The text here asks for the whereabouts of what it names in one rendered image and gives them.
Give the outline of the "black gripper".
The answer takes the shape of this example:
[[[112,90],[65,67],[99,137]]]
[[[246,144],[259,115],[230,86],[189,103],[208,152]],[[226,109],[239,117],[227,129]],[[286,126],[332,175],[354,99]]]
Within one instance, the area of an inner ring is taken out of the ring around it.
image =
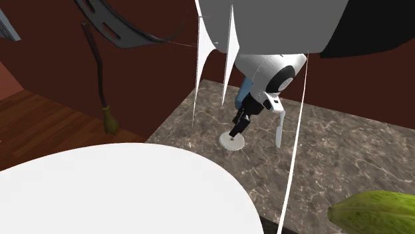
[[[237,111],[237,114],[232,120],[235,126],[232,128],[229,135],[234,138],[237,134],[241,134],[251,122],[249,117],[251,115],[260,114],[263,109],[264,106],[256,101],[249,92],[243,99],[241,108]]]

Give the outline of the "white round disc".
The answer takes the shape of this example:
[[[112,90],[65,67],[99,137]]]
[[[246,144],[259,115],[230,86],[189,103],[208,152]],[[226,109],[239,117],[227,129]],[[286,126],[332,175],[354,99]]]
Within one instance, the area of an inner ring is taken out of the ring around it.
[[[237,134],[235,137],[229,135],[230,131],[224,132],[219,137],[220,144],[229,151],[241,150],[245,145],[245,139],[241,134]]]

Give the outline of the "blue box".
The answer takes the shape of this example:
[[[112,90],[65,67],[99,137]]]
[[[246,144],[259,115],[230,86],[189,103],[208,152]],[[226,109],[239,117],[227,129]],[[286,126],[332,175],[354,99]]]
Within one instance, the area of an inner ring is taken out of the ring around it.
[[[252,84],[253,82],[250,78],[245,77],[243,79],[237,96],[235,97],[235,108],[237,110],[241,107],[243,99],[249,94]]]

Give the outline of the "white knife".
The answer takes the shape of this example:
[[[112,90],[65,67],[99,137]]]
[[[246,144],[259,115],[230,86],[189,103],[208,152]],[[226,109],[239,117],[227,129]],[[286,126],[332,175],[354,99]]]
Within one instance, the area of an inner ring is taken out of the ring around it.
[[[282,139],[282,134],[283,134],[283,122],[285,118],[285,113],[286,111],[282,111],[279,114],[279,125],[276,129],[276,134],[275,134],[275,145],[277,148],[281,147],[281,139]]]

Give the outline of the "brown broom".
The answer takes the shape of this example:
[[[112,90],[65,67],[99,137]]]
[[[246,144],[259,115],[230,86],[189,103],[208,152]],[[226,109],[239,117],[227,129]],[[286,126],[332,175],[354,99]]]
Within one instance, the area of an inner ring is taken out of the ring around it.
[[[90,32],[90,26],[87,22],[82,22],[81,24],[82,31],[87,39],[88,45],[91,49],[93,57],[96,61],[97,67],[97,78],[98,78],[98,95],[100,98],[101,103],[101,110],[104,116],[103,124],[104,124],[104,132],[106,134],[116,135],[117,130],[119,129],[120,125],[118,121],[112,116],[110,113],[110,106],[107,104],[106,98],[104,96],[104,89],[103,89],[103,63],[98,51],[98,47],[95,43],[94,37]]]

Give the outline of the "green oval fruit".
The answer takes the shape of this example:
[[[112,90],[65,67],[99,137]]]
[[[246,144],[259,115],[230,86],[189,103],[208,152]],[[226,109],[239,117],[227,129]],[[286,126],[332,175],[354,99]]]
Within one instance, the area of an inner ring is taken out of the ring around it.
[[[346,234],[415,234],[415,195],[364,191],[330,206],[327,217]]]

